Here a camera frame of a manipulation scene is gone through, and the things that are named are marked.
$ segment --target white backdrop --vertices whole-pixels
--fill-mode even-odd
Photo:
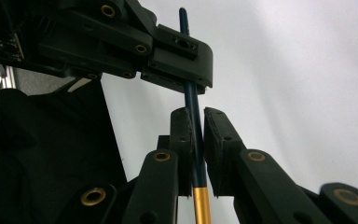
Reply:
[[[213,88],[199,97],[201,109],[225,111],[245,145],[267,151],[298,185],[358,188],[358,1],[141,4],[176,30],[185,7],[191,36],[213,49]],[[184,95],[108,75],[103,90],[132,179],[158,135],[169,134]],[[210,197],[213,223],[238,223],[231,198]],[[195,223],[192,200],[179,204],[178,223]]]

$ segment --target gold pencil section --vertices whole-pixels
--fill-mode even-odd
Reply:
[[[208,188],[193,188],[194,209],[197,224],[211,224]]]

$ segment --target brass screw insert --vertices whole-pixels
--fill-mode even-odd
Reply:
[[[123,73],[123,77],[132,78],[132,74],[130,72],[125,72],[125,73]]]
[[[135,48],[136,48],[136,50],[138,50],[138,52],[141,52],[141,53],[145,53],[147,51],[147,48],[143,45],[137,45]]]
[[[358,195],[348,189],[334,189],[334,196],[349,205],[358,206]]]
[[[88,74],[89,79],[97,79],[98,76],[95,74]]]
[[[260,152],[249,152],[248,158],[252,161],[264,161],[266,159],[266,157]]]
[[[80,197],[80,201],[85,206],[94,206],[102,202],[105,197],[106,197],[106,192],[104,191],[104,189],[95,188],[86,191]]]
[[[158,152],[153,155],[153,159],[155,159],[155,161],[168,161],[170,157],[170,154],[166,152]]]
[[[104,16],[109,18],[114,18],[116,16],[115,10],[108,5],[101,6],[101,12],[104,14]]]

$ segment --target screw hole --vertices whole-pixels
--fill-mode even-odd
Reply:
[[[103,5],[101,7],[101,12],[104,14],[104,16],[109,17],[109,18],[114,18],[116,16],[116,12],[115,10],[108,5]]]
[[[83,205],[94,206],[104,200],[106,192],[104,189],[95,188],[86,191],[80,198]]]
[[[90,79],[97,79],[97,78],[98,78],[98,76],[95,75],[95,74],[88,74],[87,76],[88,76]]]
[[[140,53],[145,53],[147,51],[146,47],[143,46],[143,45],[137,45],[136,47],[136,50],[138,50],[138,52]]]
[[[337,199],[346,204],[358,206],[358,195],[351,190],[334,189],[333,194]]]
[[[170,154],[166,152],[158,152],[153,155],[153,158],[155,159],[155,161],[167,161],[170,159]]]
[[[266,159],[266,157],[260,152],[249,152],[248,158],[252,161],[264,161]]]
[[[178,44],[180,47],[182,47],[184,49],[188,49],[190,47],[190,44],[185,40],[179,40]]]

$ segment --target metal rod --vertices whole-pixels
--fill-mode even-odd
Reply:
[[[180,32],[190,35],[188,28],[187,12],[179,9]],[[205,161],[203,159],[203,140],[200,123],[200,107],[197,93],[197,84],[193,81],[185,82],[186,107],[190,111],[191,125],[195,134],[194,168],[193,168],[193,197],[197,224],[210,224],[211,214],[209,208],[207,178]]]

